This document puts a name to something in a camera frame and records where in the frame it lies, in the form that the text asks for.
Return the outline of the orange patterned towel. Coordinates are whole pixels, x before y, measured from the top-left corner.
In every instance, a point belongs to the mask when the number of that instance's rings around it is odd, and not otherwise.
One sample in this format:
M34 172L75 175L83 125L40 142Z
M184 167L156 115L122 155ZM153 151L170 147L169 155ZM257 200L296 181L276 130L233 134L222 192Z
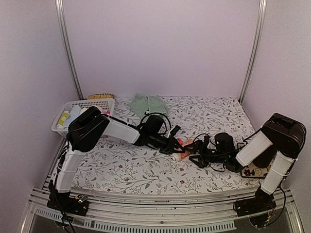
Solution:
M191 143L193 143L193 139L188 139L187 141L183 141L181 138L178 138L177 141L180 143L180 145L182 147L190 145ZM173 162L179 162L183 159L185 159L186 157L188 157L190 155L190 152L185 150L184 148L179 148L177 149L176 153L173 153L170 157L170 159Z

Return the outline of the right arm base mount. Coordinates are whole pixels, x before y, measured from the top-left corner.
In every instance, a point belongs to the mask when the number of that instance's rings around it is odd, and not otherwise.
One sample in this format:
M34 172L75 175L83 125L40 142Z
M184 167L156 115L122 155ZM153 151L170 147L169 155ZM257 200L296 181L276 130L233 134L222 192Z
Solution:
M259 195L254 198L237 200L233 210L237 216L247 216L276 208L273 195Z

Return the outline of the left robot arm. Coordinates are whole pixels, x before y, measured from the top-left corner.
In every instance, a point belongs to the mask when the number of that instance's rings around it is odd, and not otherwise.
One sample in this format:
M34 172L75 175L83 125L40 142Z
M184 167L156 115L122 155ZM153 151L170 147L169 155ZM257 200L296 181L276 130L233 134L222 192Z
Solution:
M49 182L50 201L62 211L72 207L73 198L69 195L78 165L103 135L171 155L185 152L175 138L179 130L180 127L172 127L168 117L162 113L146 114L139 125L134 126L101 113L95 106L89 107L69 125L67 143L58 157Z

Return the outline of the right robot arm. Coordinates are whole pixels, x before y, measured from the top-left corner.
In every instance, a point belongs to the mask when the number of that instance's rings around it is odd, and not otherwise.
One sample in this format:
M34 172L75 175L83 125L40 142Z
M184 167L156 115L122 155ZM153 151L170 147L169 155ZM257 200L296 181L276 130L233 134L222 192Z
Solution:
M234 146L227 133L215 136L215 149L209 149L209 137L194 140L185 146L192 153L190 160L199 168L209 163L221 163L225 169L240 172L253 161L272 164L268 174L252 199L251 207L261 212L270 204L273 193L280 186L302 151L306 141L306 127L289 117L273 114L255 133L243 140L242 146Z

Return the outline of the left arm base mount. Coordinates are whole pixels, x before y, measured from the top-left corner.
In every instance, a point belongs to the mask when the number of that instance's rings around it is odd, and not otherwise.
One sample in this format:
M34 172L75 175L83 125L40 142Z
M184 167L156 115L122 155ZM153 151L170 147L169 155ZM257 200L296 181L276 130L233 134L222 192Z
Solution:
M89 207L88 196L79 194L75 197L70 197L70 192L50 193L47 207L63 211L66 214L86 216Z

